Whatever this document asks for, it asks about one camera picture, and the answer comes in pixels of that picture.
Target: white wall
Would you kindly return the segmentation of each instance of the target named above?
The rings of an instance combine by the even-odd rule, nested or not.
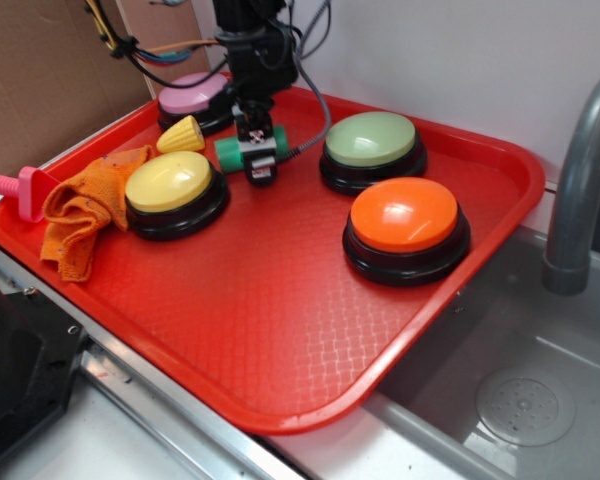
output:
[[[213,36],[211,0],[192,2],[203,37]],[[320,3],[296,0],[299,27]],[[509,140],[558,180],[600,79],[600,0],[333,0],[332,7],[327,43],[305,63],[323,92]]]

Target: sink drain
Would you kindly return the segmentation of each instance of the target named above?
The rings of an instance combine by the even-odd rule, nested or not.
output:
[[[522,367],[486,377],[478,388],[476,406],[494,435],[525,447],[555,442],[575,418],[573,398],[558,379]]]

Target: metal edge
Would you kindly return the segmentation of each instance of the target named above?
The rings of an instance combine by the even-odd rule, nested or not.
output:
[[[224,474],[237,473],[239,478],[245,478],[245,475],[270,480],[306,478],[228,423],[1,250],[0,276],[15,289],[38,289],[84,326],[99,350],[92,347],[85,354],[82,372],[192,472],[219,474],[223,465]],[[107,363],[109,367],[105,368],[103,365]],[[124,385],[120,385],[119,372],[124,371],[128,375],[122,382]],[[134,388],[125,387],[134,383]],[[207,448],[202,458],[199,445]]]
[[[440,462],[472,480],[511,480],[513,477],[465,448],[420,417],[374,392],[363,408],[405,438],[425,448]]]

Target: orange cloth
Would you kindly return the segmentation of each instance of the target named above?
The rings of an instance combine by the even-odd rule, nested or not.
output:
[[[49,225],[40,259],[58,262],[62,280],[84,282],[89,278],[100,229],[113,221],[120,230],[127,230],[124,188],[152,154],[146,145],[105,155],[49,194],[43,206]]]

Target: red tray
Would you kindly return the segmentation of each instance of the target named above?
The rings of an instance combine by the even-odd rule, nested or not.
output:
[[[323,124],[302,89],[272,114],[290,143]],[[334,121],[374,110],[329,98]],[[155,145],[152,102],[47,171],[65,179],[116,150]],[[352,198],[325,187],[321,146],[279,168],[268,188],[229,176],[231,202],[205,230],[150,242],[110,226],[91,279],[59,280],[39,260],[45,222],[0,202],[0,245],[78,307],[235,425],[254,433],[305,431],[358,405],[456,292],[516,228],[544,190],[533,155],[509,143],[411,119],[429,152],[426,177],[449,188],[472,229],[468,257],[446,279],[417,288],[370,283],[345,263],[341,236]],[[213,142],[203,152],[216,161]]]

